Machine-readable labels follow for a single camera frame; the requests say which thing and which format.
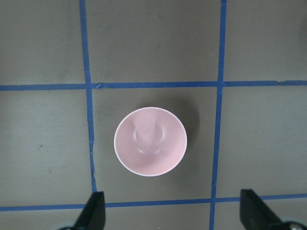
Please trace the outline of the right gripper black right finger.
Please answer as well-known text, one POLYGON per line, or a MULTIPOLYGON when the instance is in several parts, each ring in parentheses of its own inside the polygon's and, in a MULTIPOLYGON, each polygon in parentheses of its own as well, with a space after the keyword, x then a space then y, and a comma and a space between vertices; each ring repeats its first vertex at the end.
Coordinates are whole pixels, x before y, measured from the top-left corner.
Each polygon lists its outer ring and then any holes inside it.
POLYGON ((281 219, 252 189, 240 191, 240 221, 246 230, 282 230, 281 219))

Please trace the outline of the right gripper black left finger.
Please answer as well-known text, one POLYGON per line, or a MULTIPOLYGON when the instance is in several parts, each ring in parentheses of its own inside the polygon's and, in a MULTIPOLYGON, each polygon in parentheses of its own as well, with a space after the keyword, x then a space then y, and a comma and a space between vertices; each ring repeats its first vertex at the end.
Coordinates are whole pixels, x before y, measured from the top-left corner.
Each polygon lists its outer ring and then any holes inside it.
POLYGON ((106 223, 104 192, 93 192, 77 218, 74 230, 103 230, 106 223))

